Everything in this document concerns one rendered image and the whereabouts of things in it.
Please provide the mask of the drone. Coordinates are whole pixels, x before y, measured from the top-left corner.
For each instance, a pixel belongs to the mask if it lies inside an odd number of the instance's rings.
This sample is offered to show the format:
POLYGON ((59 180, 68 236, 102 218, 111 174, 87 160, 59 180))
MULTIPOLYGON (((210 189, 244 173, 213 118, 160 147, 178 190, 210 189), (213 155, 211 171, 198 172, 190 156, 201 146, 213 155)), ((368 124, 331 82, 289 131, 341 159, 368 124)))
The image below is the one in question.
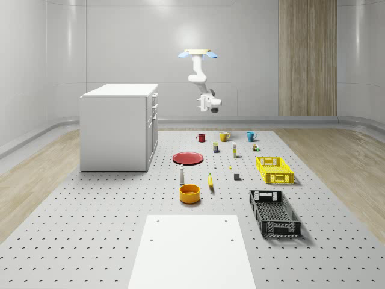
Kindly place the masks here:
POLYGON ((188 55, 207 55, 210 58, 217 58, 217 54, 210 49, 185 49, 178 55, 178 57, 185 58, 188 55))

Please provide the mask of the white cabinet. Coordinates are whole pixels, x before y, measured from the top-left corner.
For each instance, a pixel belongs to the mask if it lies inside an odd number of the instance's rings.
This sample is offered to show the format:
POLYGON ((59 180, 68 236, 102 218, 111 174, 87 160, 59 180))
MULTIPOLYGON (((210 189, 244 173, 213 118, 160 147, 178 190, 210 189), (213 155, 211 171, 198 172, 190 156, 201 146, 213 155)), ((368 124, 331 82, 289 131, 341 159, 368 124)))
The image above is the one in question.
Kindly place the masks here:
POLYGON ((146 172, 158 142, 156 84, 106 84, 83 94, 80 170, 146 172))

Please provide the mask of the white board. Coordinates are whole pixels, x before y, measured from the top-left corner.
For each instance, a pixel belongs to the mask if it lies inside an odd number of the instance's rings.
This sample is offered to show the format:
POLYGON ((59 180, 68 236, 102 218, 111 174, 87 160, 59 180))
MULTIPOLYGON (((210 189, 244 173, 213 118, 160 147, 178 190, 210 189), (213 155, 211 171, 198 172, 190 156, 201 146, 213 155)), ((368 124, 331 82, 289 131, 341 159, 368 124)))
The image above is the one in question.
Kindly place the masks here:
POLYGON ((147 216, 128 289, 256 289, 237 216, 147 216))

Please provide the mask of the yellow bowl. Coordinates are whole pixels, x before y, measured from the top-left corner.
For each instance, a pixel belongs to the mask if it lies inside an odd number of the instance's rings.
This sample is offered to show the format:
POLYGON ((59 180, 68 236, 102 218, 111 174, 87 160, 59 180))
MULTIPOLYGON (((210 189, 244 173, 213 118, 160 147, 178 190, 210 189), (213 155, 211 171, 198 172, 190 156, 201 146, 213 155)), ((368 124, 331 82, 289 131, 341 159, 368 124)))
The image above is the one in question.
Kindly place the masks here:
POLYGON ((193 204, 200 200, 200 188, 194 184, 185 184, 180 187, 180 201, 193 204))

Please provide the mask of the dark grey basket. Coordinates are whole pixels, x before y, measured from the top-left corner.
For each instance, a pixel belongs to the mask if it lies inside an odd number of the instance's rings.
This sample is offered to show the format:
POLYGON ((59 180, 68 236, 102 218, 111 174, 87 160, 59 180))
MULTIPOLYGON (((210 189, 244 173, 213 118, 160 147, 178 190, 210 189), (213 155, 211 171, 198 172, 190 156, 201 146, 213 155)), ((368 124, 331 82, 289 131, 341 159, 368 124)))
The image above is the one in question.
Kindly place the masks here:
POLYGON ((297 237, 301 221, 281 191, 249 190, 249 202, 262 235, 297 237))

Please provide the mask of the red plate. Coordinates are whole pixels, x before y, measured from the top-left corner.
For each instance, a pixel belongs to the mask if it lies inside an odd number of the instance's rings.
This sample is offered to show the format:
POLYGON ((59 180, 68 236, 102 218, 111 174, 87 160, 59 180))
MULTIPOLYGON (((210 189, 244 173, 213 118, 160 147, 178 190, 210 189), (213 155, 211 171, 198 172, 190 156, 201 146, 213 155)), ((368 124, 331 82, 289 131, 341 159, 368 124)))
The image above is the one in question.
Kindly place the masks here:
POLYGON ((196 152, 179 152, 173 155, 173 161, 178 164, 192 166, 201 163, 203 155, 196 152))

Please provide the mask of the yellow basket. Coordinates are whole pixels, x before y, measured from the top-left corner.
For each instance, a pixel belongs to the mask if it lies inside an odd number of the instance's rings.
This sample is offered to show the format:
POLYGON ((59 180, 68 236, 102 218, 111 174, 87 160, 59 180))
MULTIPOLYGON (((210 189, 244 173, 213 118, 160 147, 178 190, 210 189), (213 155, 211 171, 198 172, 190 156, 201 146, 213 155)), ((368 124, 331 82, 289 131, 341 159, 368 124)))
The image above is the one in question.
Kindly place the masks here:
POLYGON ((282 157, 256 157, 256 167, 267 184, 294 183, 294 173, 282 157))

